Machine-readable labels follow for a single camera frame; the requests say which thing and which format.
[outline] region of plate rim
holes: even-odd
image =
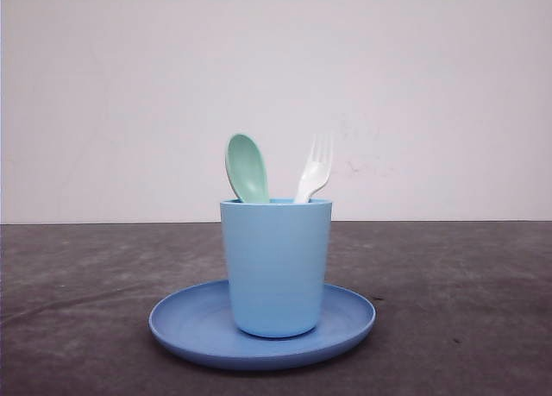
[[[212,357],[212,358],[217,358],[217,359],[227,359],[227,360],[243,360],[243,359],[248,359],[248,360],[251,360],[251,359],[273,359],[273,358],[280,358],[280,357],[293,357],[293,356],[297,356],[297,355],[308,355],[310,353],[316,353],[317,351],[322,351],[322,350],[327,350],[327,349],[331,349],[335,346],[340,346],[341,344],[343,343],[347,343],[349,342],[350,340],[353,340],[355,338],[358,338],[358,337],[364,337],[367,335],[367,333],[372,329],[373,327],[373,324],[375,323],[375,320],[376,320],[376,309],[375,307],[373,306],[373,304],[364,296],[360,295],[359,293],[355,292],[355,291],[352,291],[352,290],[349,290],[348,288],[345,288],[343,286],[336,286],[336,285],[333,285],[333,284],[330,284],[330,283],[326,283],[324,282],[324,287],[328,287],[330,289],[335,289],[335,290],[338,290],[338,291],[342,291],[342,292],[346,292],[346,293],[349,293],[349,294],[353,294],[356,298],[358,299],[361,299],[361,301],[363,301],[365,304],[368,305],[368,307],[372,310],[372,316],[370,317],[370,319],[368,320],[368,322],[362,326],[362,329],[360,330],[356,330],[355,332],[353,333],[350,333],[346,336],[343,336],[342,338],[340,339],[337,339],[335,340],[334,342],[332,343],[327,343],[327,344],[324,344],[324,345],[318,345],[316,347],[312,347],[310,349],[303,349],[303,350],[296,350],[296,351],[288,351],[288,352],[285,352],[285,353],[278,353],[278,354],[264,354],[264,355],[223,355],[223,354],[216,354],[216,353],[207,353],[207,352],[197,352],[196,350],[194,349],[188,349],[186,347],[183,347],[175,342],[172,342],[172,341],[169,341],[167,339],[165,339],[163,337],[163,335],[161,333],[159,333],[157,331],[157,329],[155,328],[154,326],[154,322],[153,322],[153,318],[154,318],[154,313],[155,311],[160,307],[162,306],[168,299],[174,297],[175,295],[178,295],[178,294],[181,294],[182,292],[185,292],[186,290],[190,290],[192,288],[199,288],[201,286],[207,286],[207,285],[210,285],[210,284],[222,284],[222,283],[229,283],[229,280],[228,279],[219,279],[219,280],[210,280],[210,281],[205,281],[205,282],[201,282],[199,284],[195,284],[193,286],[187,286],[185,288],[181,288],[179,289],[178,291],[175,291],[175,292],[172,292],[170,294],[168,294],[167,296],[165,296],[163,299],[161,299],[154,307],[153,309],[150,311],[149,313],[149,317],[148,317],[148,324],[149,324],[149,328],[150,330],[152,331],[152,333],[154,334],[155,338],[157,340],[159,340],[160,342],[168,345],[168,346],[171,346],[172,348],[175,348],[175,349],[178,349],[178,350],[181,350],[181,351],[184,351],[188,354],[194,354],[194,355],[197,355],[197,356],[200,356],[200,357]],[[310,333],[310,331],[307,331],[304,333],[304,335],[307,335]]]

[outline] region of fork handle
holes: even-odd
[[[311,199],[311,194],[306,192],[298,192],[293,199],[294,204],[308,204]]]

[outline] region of utensil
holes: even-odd
[[[260,150],[250,137],[233,135],[226,149],[226,174],[235,195],[247,204],[267,204],[267,171]]]
[[[308,203],[313,193],[318,192],[328,183],[332,157],[332,136],[315,135],[303,175],[299,181],[297,194],[293,200],[294,204]]]

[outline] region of cup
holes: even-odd
[[[322,309],[329,200],[221,202],[230,304],[238,328],[263,337],[313,329]]]

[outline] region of cup rim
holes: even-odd
[[[274,207],[274,206],[288,206],[291,208],[298,208],[298,207],[313,207],[314,205],[321,205],[321,204],[331,204],[332,201],[328,199],[320,199],[320,198],[312,198],[308,204],[294,204],[293,198],[270,198],[269,204],[246,204],[243,203],[239,198],[234,199],[228,199],[223,200],[221,204],[227,204],[227,205],[240,205],[241,207],[248,207],[248,206],[266,206],[266,207]]]

